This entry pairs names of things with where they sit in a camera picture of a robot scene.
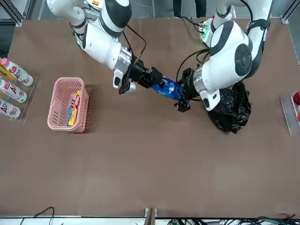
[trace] metal frame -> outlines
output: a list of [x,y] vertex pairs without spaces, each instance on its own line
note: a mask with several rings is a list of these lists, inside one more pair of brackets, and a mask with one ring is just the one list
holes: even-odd
[[158,217],[158,210],[155,208],[146,208],[145,217],[144,225],[155,225],[155,218]]
[[15,22],[14,22],[14,20],[11,18],[11,15],[9,14],[9,12],[7,12],[6,10],[5,10],[5,8],[2,6],[2,4],[0,3],[0,12],[1,13],[7,13],[7,15],[8,15],[8,17],[9,18],[0,18],[0,24],[3,26],[5,26],[5,25],[7,25],[7,26],[11,26],[11,25],[15,25]]
[[154,0],[152,0],[152,11],[153,11],[153,18],[155,18],[156,13],[155,13],[155,2],[154,2]]
[[0,0],[0,4],[4,10],[9,14],[17,26],[22,25],[22,21],[27,19],[32,0],[27,0],[24,11],[21,13],[10,0]]
[[300,0],[295,0],[291,6],[288,8],[288,10],[284,13],[284,15],[282,15],[281,18],[281,23],[284,25],[289,24],[288,18],[290,17],[290,15],[293,13],[293,11],[295,10],[295,8],[300,4]]

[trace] blue package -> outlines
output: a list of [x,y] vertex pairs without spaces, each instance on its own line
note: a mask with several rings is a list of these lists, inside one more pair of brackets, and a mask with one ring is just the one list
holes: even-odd
[[175,81],[171,79],[164,77],[163,80],[165,84],[162,88],[159,86],[158,83],[156,83],[152,85],[152,89],[159,95],[179,100],[181,96],[180,93],[183,92],[183,87],[181,85],[178,85]]

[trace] pink bottle cap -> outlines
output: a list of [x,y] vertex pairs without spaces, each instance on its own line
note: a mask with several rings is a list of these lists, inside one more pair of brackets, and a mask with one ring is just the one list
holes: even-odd
[[7,67],[9,65],[9,60],[7,58],[1,59],[1,65]]

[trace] snack package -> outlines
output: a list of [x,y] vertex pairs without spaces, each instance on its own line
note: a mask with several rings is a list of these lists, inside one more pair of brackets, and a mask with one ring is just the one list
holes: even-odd
[[76,118],[77,118],[77,113],[78,113],[78,109],[79,109],[79,105],[80,105],[80,96],[81,95],[81,91],[78,90],[77,91],[77,95],[76,95],[76,98],[75,98],[75,103],[74,103],[74,107],[73,107],[73,110],[72,110],[72,114],[71,114],[71,117],[70,117],[70,121],[69,121],[69,126],[73,126],[75,123],[76,123]]

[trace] clear plastic tray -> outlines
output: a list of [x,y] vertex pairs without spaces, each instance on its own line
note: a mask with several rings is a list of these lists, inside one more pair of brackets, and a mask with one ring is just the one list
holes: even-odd
[[293,101],[295,93],[296,91],[288,91],[280,95],[285,120],[291,136],[300,134],[300,122],[298,120],[300,106],[296,105]]
[[16,100],[14,100],[13,98],[11,98],[10,96],[8,96],[5,93],[1,92],[0,98],[2,98],[4,101],[7,101],[7,102],[13,104],[14,106],[19,107],[20,110],[21,110],[21,115],[19,116],[18,119],[11,119],[8,116],[0,114],[1,120],[11,120],[13,122],[17,122],[17,123],[20,123],[20,124],[24,125],[24,123],[26,121],[26,118],[27,118],[27,115],[29,114],[30,108],[32,106],[33,99],[34,99],[34,97],[36,95],[36,92],[37,92],[37,89],[40,85],[40,79],[37,76],[32,76],[32,77],[33,77],[32,85],[29,86],[29,87],[26,87],[25,85],[23,85],[18,80],[9,80],[5,76],[2,76],[2,79],[11,82],[12,84],[17,86],[21,90],[25,91],[26,94],[27,94],[27,100],[24,103],[19,103]]

